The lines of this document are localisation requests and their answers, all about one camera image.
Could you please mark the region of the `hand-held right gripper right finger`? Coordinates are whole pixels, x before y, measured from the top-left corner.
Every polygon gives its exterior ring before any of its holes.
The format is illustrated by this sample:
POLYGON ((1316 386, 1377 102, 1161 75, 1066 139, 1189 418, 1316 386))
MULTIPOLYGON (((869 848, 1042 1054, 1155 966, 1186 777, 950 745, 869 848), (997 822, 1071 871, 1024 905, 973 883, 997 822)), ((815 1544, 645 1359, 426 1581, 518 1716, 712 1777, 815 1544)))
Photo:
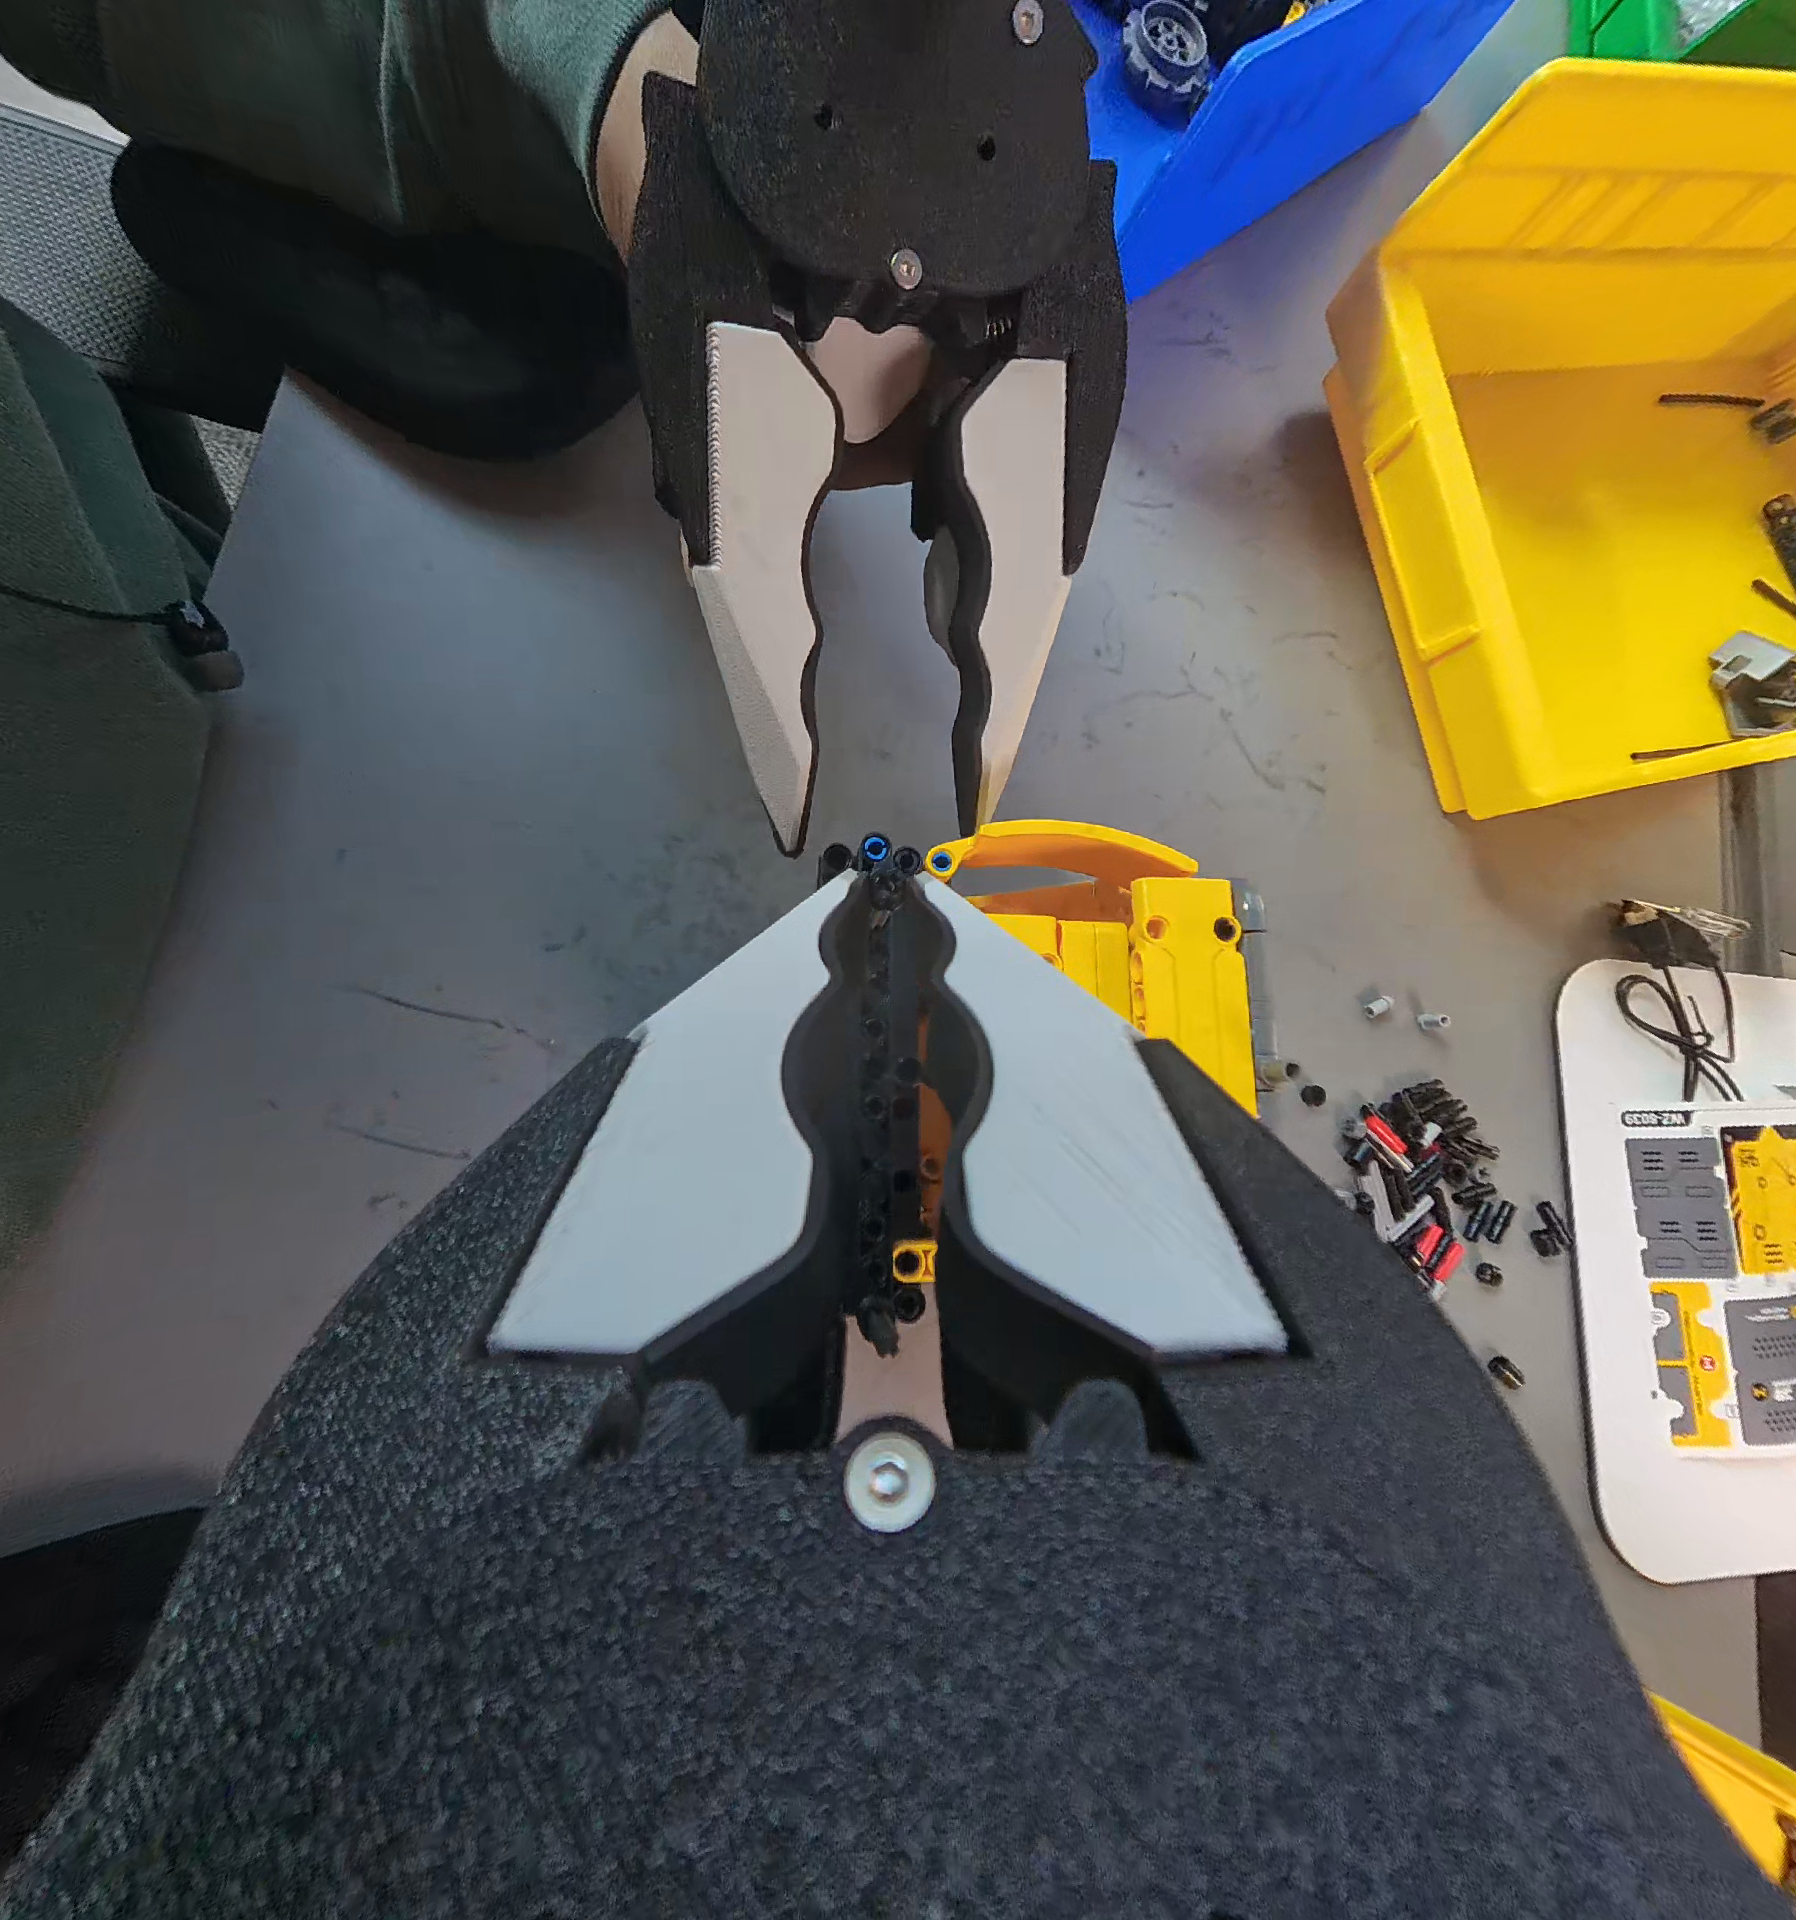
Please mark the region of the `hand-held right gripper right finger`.
POLYGON ((1286 1358, 1154 1066, 1189 1069, 936 880, 918 883, 921 1147, 963 1448, 1191 1448, 1167 1383, 1286 1358))

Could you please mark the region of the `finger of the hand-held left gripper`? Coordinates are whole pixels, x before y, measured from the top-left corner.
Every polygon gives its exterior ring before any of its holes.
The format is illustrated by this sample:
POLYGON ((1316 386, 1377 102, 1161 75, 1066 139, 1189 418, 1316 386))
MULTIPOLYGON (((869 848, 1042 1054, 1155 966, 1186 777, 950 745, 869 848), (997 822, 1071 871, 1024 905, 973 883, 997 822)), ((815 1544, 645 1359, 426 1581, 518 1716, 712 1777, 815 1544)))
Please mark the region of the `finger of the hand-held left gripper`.
POLYGON ((921 472, 926 612, 958 672, 958 834, 1002 803, 1071 575, 1063 563, 1066 369, 1007 359, 939 420, 921 472))
POLYGON ((815 791, 811 536, 838 465, 838 398, 778 328, 718 321, 706 446, 709 555, 690 583, 769 830, 794 859, 815 791))

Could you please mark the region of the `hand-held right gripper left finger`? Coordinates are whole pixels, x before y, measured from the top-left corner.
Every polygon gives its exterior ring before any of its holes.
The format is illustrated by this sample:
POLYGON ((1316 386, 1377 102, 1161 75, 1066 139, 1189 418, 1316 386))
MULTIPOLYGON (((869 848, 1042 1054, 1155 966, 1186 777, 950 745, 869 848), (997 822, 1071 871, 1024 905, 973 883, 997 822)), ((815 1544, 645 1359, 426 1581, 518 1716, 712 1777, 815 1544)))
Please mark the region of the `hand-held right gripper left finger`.
POLYGON ((645 1021, 491 1356, 704 1383, 743 1420, 811 1367, 853 1252, 861 941, 833 877, 645 1021))

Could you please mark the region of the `yellow black lego model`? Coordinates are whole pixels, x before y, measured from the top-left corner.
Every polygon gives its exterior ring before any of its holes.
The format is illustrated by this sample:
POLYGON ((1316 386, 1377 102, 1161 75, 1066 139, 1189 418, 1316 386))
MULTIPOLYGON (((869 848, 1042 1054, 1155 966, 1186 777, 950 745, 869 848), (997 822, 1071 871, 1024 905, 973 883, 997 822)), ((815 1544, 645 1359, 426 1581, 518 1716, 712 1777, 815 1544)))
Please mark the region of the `yellow black lego model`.
POLYGON ((939 1351, 939 1169, 918 1143, 918 883, 949 885, 1141 1041, 1172 1045, 1189 1069, 1152 1071, 1188 1142, 1200 1096, 1256 1117, 1245 1050, 1256 1043, 1249 943, 1259 930, 1233 882, 1200 877, 1191 856, 1108 828, 1013 823, 930 852, 871 834, 820 856, 821 882, 843 876, 863 888, 861 1176, 845 1310, 869 1353, 897 1365, 921 1328, 936 1328, 939 1351))

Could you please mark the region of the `yellow parts bin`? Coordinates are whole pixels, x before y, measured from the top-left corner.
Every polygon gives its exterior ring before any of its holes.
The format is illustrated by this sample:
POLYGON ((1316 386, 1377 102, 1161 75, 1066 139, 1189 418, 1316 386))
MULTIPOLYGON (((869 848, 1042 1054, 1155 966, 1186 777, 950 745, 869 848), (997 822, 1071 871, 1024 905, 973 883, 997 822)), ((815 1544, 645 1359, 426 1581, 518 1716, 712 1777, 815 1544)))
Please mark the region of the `yellow parts bin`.
POLYGON ((1717 1815, 1796 1910, 1796 1771, 1662 1696, 1651 1702, 1717 1815))
POLYGON ((1796 71, 1552 60, 1328 309, 1327 403, 1440 810, 1491 822, 1796 756, 1708 657, 1796 649, 1762 508, 1796 438, 1796 71))

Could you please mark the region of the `person's left forearm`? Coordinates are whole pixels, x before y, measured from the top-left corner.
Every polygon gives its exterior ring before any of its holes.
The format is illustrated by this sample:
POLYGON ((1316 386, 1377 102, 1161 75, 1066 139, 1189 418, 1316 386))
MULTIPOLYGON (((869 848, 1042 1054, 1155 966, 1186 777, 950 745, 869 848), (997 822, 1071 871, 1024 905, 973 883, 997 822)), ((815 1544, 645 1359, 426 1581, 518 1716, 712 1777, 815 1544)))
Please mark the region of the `person's left forearm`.
POLYGON ((659 2, 0 2, 0 56, 132 139, 384 233, 614 266, 645 80, 693 83, 699 44, 659 2))

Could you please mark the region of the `black lego wheel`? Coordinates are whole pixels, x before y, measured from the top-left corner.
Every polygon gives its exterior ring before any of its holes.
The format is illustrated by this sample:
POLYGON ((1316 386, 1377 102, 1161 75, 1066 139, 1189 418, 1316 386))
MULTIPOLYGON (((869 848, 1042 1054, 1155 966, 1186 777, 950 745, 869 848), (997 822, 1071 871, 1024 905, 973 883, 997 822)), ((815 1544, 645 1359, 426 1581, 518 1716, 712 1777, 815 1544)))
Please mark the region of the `black lego wheel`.
POLYGON ((1133 4, 1121 24, 1121 48, 1132 86, 1189 97, 1210 80, 1208 4, 1133 4))

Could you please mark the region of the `pile of black red pins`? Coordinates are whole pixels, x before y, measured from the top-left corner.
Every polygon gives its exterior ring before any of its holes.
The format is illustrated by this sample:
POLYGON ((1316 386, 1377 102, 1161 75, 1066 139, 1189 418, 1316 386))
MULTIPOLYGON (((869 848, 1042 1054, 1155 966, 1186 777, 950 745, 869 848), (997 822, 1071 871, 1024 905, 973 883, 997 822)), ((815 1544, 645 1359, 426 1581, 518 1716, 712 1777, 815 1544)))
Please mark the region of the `pile of black red pins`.
POLYGON ((1531 1249, 1564 1188, 1555 1043, 1419 1040, 1403 1066, 1247 1043, 1264 1143, 1210 1165, 1319 1424, 1463 1435, 1498 1405, 1538 1453, 1584 1420, 1564 1256, 1531 1249))

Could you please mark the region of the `blue plastic bin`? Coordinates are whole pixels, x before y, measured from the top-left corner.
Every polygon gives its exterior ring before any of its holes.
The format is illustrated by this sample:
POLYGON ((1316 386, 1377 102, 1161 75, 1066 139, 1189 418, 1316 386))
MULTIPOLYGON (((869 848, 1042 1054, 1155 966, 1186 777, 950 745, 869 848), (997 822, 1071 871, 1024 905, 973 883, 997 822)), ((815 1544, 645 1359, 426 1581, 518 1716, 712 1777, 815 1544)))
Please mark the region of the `blue plastic bin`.
POLYGON ((1141 109, 1118 20, 1075 12, 1097 56, 1091 155, 1116 167, 1115 226, 1138 302, 1427 109, 1506 2, 1340 2, 1247 44, 1188 124, 1141 109))

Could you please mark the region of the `yellow grey sticker sheet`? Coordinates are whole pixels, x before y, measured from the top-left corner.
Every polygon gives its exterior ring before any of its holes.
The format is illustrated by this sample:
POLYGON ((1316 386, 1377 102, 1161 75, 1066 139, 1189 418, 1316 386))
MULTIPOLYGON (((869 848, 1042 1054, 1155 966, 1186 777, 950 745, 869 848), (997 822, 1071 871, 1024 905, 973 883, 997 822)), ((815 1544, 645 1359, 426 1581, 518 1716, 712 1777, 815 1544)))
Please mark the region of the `yellow grey sticker sheet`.
POLYGON ((1667 1444, 1796 1455, 1796 1101, 1627 1115, 1652 1402, 1667 1444))

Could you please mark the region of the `white book stand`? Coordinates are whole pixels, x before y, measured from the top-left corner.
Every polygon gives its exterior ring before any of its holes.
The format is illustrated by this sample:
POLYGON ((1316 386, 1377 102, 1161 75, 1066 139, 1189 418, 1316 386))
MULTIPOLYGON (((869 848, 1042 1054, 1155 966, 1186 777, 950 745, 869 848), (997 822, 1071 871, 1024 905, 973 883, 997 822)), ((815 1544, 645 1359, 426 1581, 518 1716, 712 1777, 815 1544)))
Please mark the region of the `white book stand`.
POLYGON ((1652 1402, 1647 1323, 1639 1302, 1625 1117, 1665 1129, 1696 1106, 1796 1101, 1796 979, 1730 976, 1735 1014, 1725 1075, 1684 1091, 1687 1063, 1654 992, 1620 1008, 1642 966, 1584 965, 1557 998, 1560 1109, 1576 1312, 1588 1420, 1591 1490, 1610 1546, 1665 1583, 1796 1571, 1796 1455, 1712 1458, 1667 1444, 1652 1402))

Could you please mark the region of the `green plastic bin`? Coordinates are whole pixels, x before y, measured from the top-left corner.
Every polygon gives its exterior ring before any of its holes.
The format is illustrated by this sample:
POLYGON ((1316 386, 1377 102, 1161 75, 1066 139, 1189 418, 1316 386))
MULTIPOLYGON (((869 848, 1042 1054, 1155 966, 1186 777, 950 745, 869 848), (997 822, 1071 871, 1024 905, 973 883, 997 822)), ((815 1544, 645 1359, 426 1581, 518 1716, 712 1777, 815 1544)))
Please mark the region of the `green plastic bin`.
POLYGON ((1796 71, 1796 2, 1569 2, 1567 53, 1796 71))

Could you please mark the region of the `grey mesh chair back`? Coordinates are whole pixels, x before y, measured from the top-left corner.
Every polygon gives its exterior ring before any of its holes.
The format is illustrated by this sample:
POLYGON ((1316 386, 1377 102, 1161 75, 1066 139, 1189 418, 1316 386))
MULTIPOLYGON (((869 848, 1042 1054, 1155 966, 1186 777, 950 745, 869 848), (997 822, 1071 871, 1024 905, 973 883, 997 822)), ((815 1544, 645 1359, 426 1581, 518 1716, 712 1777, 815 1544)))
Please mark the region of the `grey mesh chair back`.
POLYGON ((146 266, 112 211, 115 159, 110 141, 0 107, 0 297, 117 389, 263 430, 281 364, 146 266))

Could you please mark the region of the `black drawstring toggle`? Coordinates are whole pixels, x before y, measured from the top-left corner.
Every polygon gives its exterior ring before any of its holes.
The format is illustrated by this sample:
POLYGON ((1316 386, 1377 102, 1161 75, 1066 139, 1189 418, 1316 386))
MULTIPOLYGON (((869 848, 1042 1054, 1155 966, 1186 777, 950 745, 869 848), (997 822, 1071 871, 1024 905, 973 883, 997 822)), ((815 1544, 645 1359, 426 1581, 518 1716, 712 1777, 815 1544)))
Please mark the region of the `black drawstring toggle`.
POLYGON ((171 603, 161 625, 185 679, 205 694, 228 694, 243 686, 245 667, 234 651, 223 621, 197 599, 171 603))

